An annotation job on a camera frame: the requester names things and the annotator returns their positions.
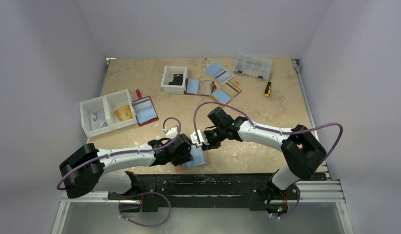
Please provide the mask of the pink card holder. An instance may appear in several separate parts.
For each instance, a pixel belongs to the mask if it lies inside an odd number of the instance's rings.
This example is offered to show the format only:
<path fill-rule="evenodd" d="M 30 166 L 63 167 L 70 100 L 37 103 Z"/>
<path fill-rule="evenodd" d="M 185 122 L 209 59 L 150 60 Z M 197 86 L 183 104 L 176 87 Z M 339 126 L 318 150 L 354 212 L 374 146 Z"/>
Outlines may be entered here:
<path fill-rule="evenodd" d="M 202 148 L 192 146 L 190 155 L 192 160 L 183 163 L 182 165 L 175 166 L 175 172 L 202 167 L 210 163 L 208 151 L 203 151 Z"/>

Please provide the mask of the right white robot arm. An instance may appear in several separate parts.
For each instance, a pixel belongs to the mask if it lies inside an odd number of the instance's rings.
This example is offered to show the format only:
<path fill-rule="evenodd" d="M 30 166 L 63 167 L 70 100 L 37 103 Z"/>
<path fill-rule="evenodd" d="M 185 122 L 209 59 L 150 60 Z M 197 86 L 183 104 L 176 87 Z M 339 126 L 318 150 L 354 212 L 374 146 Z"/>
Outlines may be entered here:
<path fill-rule="evenodd" d="M 208 114 L 213 127 L 194 132 L 194 144 L 203 150 L 216 149 L 224 140 L 252 142 L 281 152 L 286 166 L 274 173 L 267 185 L 272 198 L 280 198 L 286 189 L 299 180 L 309 180 L 326 159 L 327 152 L 315 136 L 303 125 L 276 128 L 258 124 L 247 117 L 232 118 L 216 107 Z"/>

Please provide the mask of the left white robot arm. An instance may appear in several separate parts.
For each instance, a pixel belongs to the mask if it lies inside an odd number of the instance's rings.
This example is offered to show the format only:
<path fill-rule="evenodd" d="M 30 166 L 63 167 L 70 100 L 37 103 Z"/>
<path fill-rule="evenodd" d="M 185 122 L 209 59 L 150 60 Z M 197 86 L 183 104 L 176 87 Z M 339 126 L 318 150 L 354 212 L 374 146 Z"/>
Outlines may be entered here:
<path fill-rule="evenodd" d="M 65 190 L 68 198 L 79 198 L 92 191 L 110 191 L 134 199 L 139 193 L 136 181 L 130 173 L 116 174 L 116 171 L 168 163 L 181 165 L 191 160 L 191 147 L 192 142 L 185 134 L 113 150 L 97 149 L 87 143 L 60 164 L 62 179 L 57 189 Z"/>

